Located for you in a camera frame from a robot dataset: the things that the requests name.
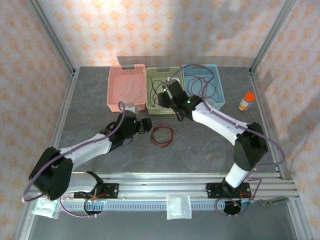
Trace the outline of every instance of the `pill bottle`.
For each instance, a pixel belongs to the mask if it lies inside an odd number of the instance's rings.
[[[239,104],[239,109],[241,111],[246,111],[248,109],[248,107],[251,105],[251,103],[256,99],[256,96],[254,93],[252,92],[247,92],[243,99],[241,100],[240,104]]]

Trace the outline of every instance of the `patterned wallpaper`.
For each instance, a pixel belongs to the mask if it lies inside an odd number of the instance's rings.
[[[273,137],[320,239],[320,2],[298,0],[258,68]]]
[[[0,16],[0,239],[9,240],[70,76],[26,0],[2,0]]]
[[[249,67],[285,0],[38,0],[73,66]]]

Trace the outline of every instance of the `orange cap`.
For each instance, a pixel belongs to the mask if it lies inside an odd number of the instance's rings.
[[[252,93],[252,92],[247,92],[247,93],[244,95],[244,100],[245,100],[247,103],[252,103],[255,99],[256,99],[256,96],[255,96],[255,94]]]

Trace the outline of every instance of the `black mounting bracket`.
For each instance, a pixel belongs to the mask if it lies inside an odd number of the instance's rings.
[[[102,183],[101,192],[106,191],[106,195],[100,196],[99,199],[117,199],[119,193],[119,183]],[[73,195],[74,199],[91,199],[94,195],[94,190],[88,194],[88,192],[78,191]]]
[[[250,185],[247,182],[241,183],[235,192],[227,194],[222,188],[221,182],[210,182],[205,186],[208,199],[230,198],[230,199],[249,199],[251,196]]]

